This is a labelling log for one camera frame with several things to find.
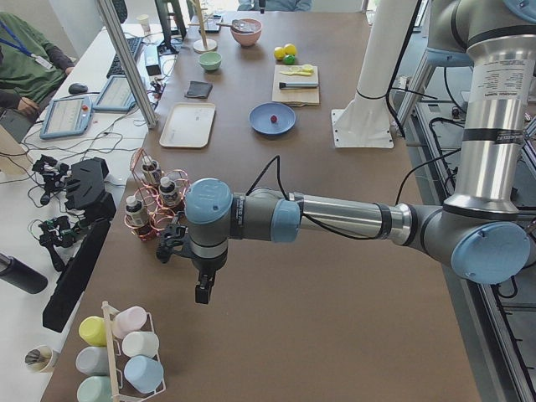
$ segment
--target black tumbler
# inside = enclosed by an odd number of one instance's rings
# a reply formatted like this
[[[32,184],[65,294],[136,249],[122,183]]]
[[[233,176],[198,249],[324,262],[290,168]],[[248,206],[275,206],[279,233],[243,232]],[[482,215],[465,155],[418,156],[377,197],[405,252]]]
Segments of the black tumbler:
[[[47,287],[47,278],[13,257],[0,253],[0,279],[35,294]]]

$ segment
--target blue joint cap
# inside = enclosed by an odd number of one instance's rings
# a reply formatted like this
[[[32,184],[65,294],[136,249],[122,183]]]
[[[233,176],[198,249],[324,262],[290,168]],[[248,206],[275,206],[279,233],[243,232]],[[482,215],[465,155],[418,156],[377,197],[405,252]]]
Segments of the blue joint cap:
[[[203,178],[185,195],[184,213],[193,224],[211,224],[227,214],[233,203],[229,186],[217,178]]]
[[[518,17],[536,23],[536,0],[502,0],[508,9]]]
[[[454,249],[452,269],[476,283],[494,285],[517,274],[527,263],[530,241],[512,222],[485,224],[467,235]]]
[[[473,62],[467,53],[447,52],[446,50],[427,48],[426,62],[435,67],[468,67]]]
[[[298,204],[280,199],[271,218],[271,241],[291,243],[298,236],[300,207]]]

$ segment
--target computer mouse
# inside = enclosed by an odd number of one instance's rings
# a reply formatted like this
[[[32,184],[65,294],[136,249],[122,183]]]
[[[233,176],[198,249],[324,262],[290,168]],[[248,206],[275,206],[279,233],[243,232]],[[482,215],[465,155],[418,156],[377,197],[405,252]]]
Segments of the computer mouse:
[[[87,92],[87,85],[81,84],[80,82],[75,82],[69,86],[69,93],[71,95],[84,94]]]

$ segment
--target lime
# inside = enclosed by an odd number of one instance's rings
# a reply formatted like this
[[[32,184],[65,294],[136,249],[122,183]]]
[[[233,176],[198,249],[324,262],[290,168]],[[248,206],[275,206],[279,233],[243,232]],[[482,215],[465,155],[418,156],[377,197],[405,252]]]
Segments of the lime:
[[[285,63],[286,65],[294,64],[295,61],[296,56],[294,54],[288,54],[283,58],[283,63]]]
[[[298,54],[298,49],[294,44],[286,44],[283,49],[285,50],[286,54],[292,54],[293,56]]]
[[[285,53],[285,50],[281,47],[281,46],[277,46],[275,49],[274,49],[274,57],[277,59],[277,60],[283,60],[283,58],[285,57],[286,53]]]

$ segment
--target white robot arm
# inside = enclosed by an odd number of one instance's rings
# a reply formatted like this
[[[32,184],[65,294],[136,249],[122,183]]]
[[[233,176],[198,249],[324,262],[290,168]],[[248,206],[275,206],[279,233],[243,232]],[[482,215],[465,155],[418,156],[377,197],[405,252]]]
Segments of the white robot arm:
[[[380,5],[400,3],[418,6],[416,1],[400,0],[382,0]],[[228,239],[287,242],[296,238],[301,227],[329,229],[357,239],[392,240],[478,283],[500,283],[518,273],[533,248],[525,231],[514,223],[518,210],[510,193],[536,60],[534,3],[432,3],[430,48],[446,61],[466,52],[474,63],[456,191],[442,207],[365,204],[285,193],[282,188],[280,193],[232,193],[225,183],[208,178],[187,192],[188,228],[168,227],[157,251],[159,260],[166,262],[172,253],[191,258],[199,269],[196,301],[203,303],[209,302],[215,273],[225,263]],[[376,44],[369,42],[367,54],[371,45]],[[348,119],[353,118],[350,112]],[[183,246],[181,251],[174,250],[177,245]]]

